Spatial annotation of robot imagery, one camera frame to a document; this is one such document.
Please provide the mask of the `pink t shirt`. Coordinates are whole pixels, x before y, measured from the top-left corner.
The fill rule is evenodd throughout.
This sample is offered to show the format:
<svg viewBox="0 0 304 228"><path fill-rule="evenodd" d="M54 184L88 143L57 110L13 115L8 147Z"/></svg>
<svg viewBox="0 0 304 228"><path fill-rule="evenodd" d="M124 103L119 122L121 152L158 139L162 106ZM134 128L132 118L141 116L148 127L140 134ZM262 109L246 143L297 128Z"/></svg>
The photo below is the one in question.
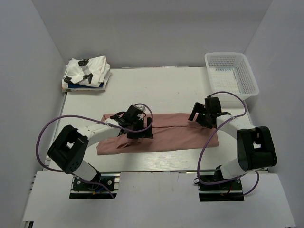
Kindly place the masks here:
<svg viewBox="0 0 304 228"><path fill-rule="evenodd" d="M153 138L128 139L125 134L100 141L97 155L166 152L202 148L214 129L188 120L190 114L153 114Z"/></svg>

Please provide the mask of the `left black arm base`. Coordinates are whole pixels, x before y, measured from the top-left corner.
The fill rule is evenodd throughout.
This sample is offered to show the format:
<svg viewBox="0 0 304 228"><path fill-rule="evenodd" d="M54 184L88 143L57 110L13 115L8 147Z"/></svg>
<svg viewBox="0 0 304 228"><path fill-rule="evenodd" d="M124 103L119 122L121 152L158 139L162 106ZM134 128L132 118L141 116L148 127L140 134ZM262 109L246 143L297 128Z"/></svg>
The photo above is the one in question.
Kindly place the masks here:
<svg viewBox="0 0 304 228"><path fill-rule="evenodd" d="M119 174L100 174L94 184L72 179L69 198L82 200L113 200L119 187Z"/></svg>

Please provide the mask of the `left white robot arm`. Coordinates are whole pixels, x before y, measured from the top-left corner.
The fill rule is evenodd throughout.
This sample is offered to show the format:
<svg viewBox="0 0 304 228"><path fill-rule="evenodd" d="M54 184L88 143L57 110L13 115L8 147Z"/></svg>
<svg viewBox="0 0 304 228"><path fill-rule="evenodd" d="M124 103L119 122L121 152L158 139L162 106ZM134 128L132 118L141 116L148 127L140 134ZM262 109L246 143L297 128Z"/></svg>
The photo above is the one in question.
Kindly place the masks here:
<svg viewBox="0 0 304 228"><path fill-rule="evenodd" d="M84 128L65 126L50 146L47 154L65 174L72 174L91 190L100 185L100 172L84 161L90 146L112 137L126 135L129 139L153 138L153 114L149 116L138 104L131 105L126 112L119 112L97 121L83 116L96 124Z"/></svg>

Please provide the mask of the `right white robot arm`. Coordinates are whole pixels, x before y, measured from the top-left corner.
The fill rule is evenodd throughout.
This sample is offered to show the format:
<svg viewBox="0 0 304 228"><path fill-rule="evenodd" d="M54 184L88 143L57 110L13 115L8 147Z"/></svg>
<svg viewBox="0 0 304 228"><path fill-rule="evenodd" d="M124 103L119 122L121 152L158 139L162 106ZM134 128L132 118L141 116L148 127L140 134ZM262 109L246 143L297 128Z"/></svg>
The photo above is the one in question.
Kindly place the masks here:
<svg viewBox="0 0 304 228"><path fill-rule="evenodd" d="M211 182L205 182L198 176L200 183L216 185L224 190L231 185L232 180L250 171L277 165L277 154L269 128L245 124L231 113L223 112L219 98L208 96L205 104L196 102L188 120L215 130L203 146L201 154L219 130L237 141L237 157L218 166Z"/></svg>

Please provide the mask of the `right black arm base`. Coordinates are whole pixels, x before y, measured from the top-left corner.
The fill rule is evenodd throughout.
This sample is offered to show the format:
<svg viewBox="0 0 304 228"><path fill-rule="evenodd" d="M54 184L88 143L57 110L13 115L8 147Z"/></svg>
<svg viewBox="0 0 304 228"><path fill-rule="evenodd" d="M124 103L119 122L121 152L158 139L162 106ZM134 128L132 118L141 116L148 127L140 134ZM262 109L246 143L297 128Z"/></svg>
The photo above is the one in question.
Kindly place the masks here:
<svg viewBox="0 0 304 228"><path fill-rule="evenodd" d="M198 186L200 202L244 201L243 187L240 180L232 180L217 185L205 185L200 183L196 177L193 183Z"/></svg>

